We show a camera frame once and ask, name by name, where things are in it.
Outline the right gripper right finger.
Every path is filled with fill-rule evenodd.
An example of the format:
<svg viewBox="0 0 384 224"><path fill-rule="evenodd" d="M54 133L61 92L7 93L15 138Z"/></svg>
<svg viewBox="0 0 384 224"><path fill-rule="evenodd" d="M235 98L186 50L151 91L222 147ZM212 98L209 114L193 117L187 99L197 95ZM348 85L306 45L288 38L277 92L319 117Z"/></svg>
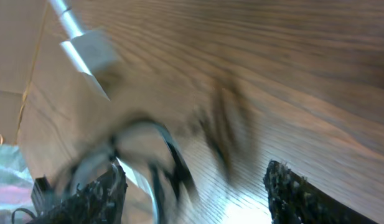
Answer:
<svg viewBox="0 0 384 224"><path fill-rule="evenodd" d="M273 224L375 224L278 161L269 162L263 183Z"/></svg>

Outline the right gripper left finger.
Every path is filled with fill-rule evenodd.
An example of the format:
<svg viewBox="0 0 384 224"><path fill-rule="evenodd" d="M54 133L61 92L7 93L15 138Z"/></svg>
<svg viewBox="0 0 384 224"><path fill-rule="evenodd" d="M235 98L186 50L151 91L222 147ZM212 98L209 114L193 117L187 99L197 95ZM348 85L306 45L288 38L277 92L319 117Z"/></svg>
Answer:
<svg viewBox="0 0 384 224"><path fill-rule="evenodd" d="M60 197L46 177L36 178L31 199L37 215L31 224L120 223L127 190L125 172L112 166L71 196Z"/></svg>

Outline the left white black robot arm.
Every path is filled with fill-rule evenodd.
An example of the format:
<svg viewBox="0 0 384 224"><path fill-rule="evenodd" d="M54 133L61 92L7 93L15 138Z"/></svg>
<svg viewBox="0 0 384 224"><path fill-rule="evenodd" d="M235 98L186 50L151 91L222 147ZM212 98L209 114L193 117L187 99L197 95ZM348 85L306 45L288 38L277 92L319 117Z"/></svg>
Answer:
<svg viewBox="0 0 384 224"><path fill-rule="evenodd" d="M73 66L83 74L90 88L110 100L123 76L118 70L120 58L104 32L90 30L73 11L70 1L49 0L68 35L60 46Z"/></svg>

